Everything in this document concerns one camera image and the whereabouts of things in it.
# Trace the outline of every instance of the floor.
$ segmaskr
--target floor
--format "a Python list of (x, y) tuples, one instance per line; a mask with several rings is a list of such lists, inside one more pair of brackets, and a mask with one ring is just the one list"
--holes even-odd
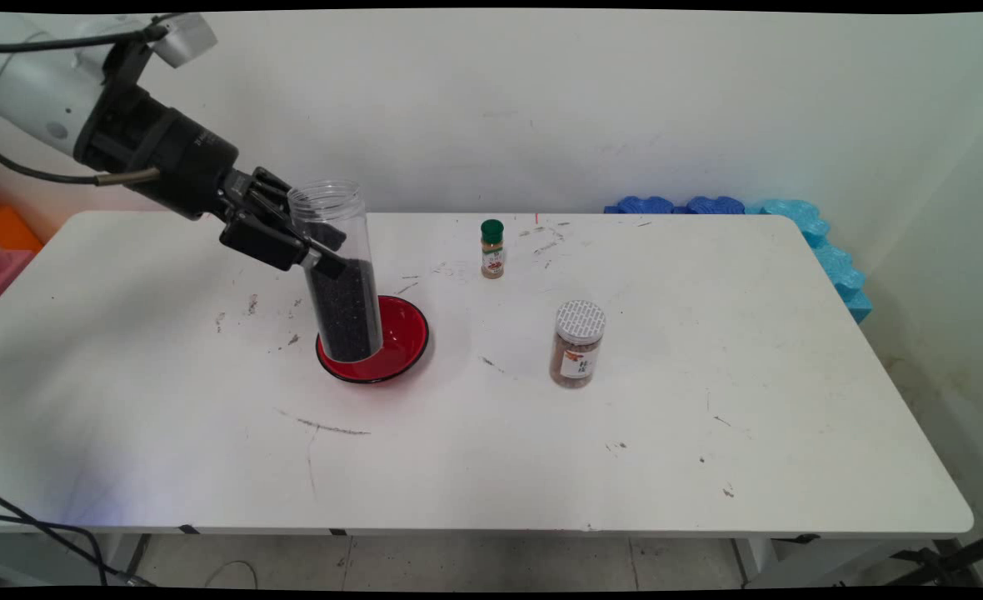
[(138, 574), (171, 588), (603, 592), (739, 588), (728, 540), (152, 536)]

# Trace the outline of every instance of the white table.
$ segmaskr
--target white table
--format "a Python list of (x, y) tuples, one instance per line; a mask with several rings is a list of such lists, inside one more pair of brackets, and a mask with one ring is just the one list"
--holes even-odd
[[(971, 528), (795, 224), (498, 215), (492, 281), (488, 217), (370, 216), (378, 292), (433, 334), (378, 385), (323, 371), (300, 271), (217, 221), (73, 217), (0, 297), (0, 495), (97, 531), (818, 534), (851, 558)], [(571, 299), (608, 313), (581, 390), (547, 373)]]

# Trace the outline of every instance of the table leg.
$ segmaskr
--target table leg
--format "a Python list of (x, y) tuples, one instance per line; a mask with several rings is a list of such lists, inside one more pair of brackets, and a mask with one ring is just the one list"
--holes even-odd
[(836, 583), (846, 569), (866, 569), (905, 546), (899, 540), (816, 539), (780, 561), (770, 540), (736, 540), (746, 589), (823, 588)]

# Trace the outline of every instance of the spice jar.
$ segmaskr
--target spice jar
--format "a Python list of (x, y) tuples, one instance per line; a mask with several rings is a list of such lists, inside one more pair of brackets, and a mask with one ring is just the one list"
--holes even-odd
[(583, 388), (591, 381), (605, 326), (606, 314), (593, 302), (571, 300), (559, 307), (550, 368), (555, 383)]
[(481, 274), (501, 278), (506, 251), (502, 249), (502, 221), (488, 219), (481, 223)]

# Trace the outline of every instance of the clear plastic jar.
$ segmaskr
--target clear plastic jar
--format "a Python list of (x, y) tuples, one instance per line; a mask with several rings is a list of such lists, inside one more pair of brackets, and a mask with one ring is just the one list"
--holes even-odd
[(334, 250), (346, 266), (336, 280), (304, 269), (325, 354), (353, 363), (381, 349), (381, 308), (373, 281), (366, 203), (358, 183), (319, 181), (288, 193), (292, 223)]
[(559, 307), (550, 367), (555, 383), (564, 388), (591, 383), (605, 327), (606, 314), (593, 302), (571, 300)]

